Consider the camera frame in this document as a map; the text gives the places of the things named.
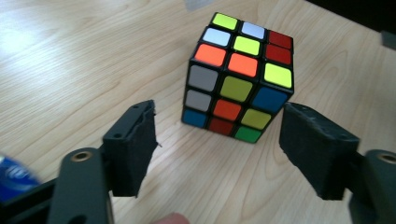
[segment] wooden table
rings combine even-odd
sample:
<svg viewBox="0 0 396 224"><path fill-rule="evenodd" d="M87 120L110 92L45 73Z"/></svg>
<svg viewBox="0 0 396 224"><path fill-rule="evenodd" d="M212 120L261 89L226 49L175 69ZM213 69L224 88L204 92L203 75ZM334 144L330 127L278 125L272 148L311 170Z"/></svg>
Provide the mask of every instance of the wooden table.
<svg viewBox="0 0 396 224"><path fill-rule="evenodd" d="M99 147L130 106L156 103L159 143L139 198L115 198L116 223L171 212L191 223L350 223L278 145L281 115L255 145L180 122L188 59L216 11L294 37L292 102L361 138L360 153L396 151L396 51L380 35L302 0L0 4L0 152L41 180L62 157Z"/></svg>

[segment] light wood surface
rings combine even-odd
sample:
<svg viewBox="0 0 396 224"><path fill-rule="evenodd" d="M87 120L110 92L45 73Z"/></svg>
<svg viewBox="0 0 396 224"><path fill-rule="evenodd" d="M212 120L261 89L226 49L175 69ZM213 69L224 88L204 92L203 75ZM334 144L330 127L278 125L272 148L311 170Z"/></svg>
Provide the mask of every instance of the light wood surface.
<svg viewBox="0 0 396 224"><path fill-rule="evenodd" d="M158 147L139 198L115 198L116 223L171 212L191 223L350 223L278 145L281 114L256 145L180 122L188 59L214 12L294 37L295 94L361 138L396 152L396 51L378 33L302 0L0 3L0 152L43 181L62 157L99 147L130 106L156 103Z"/></svg>

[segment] cube top face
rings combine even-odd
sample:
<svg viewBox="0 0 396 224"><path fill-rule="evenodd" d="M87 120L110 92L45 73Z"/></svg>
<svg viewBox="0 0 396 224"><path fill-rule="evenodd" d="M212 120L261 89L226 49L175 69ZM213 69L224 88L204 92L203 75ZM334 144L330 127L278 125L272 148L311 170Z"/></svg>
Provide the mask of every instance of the cube top face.
<svg viewBox="0 0 396 224"><path fill-rule="evenodd" d="M294 93L293 39L215 13L189 62L182 121L255 143Z"/></svg>
<svg viewBox="0 0 396 224"><path fill-rule="evenodd" d="M238 20L217 12L211 23L223 29L235 31L237 29Z"/></svg>

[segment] orange square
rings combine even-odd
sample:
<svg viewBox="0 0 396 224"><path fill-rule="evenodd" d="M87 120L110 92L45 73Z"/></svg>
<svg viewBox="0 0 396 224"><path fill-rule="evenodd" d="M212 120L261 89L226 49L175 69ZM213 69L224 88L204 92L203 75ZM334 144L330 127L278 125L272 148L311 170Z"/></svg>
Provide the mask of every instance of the orange square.
<svg viewBox="0 0 396 224"><path fill-rule="evenodd" d="M256 59L233 53L228 64L228 69L248 77L255 77L257 75L257 64Z"/></svg>
<svg viewBox="0 0 396 224"><path fill-rule="evenodd" d="M225 100L218 100L216 102L213 114L220 118L234 121L238 117L239 111L241 111L241 105L237 105Z"/></svg>
<svg viewBox="0 0 396 224"><path fill-rule="evenodd" d="M219 49L210 45L202 44L199 46L194 58L204 63L222 66L225 53L225 49Z"/></svg>

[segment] rubik's cube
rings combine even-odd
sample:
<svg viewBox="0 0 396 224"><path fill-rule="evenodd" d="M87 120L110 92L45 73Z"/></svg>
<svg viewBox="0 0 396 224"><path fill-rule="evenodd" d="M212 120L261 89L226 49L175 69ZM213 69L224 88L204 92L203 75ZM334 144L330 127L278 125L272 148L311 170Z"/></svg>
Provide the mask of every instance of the rubik's cube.
<svg viewBox="0 0 396 224"><path fill-rule="evenodd" d="M215 13L188 68L182 121L255 143L294 93L293 39Z"/></svg>

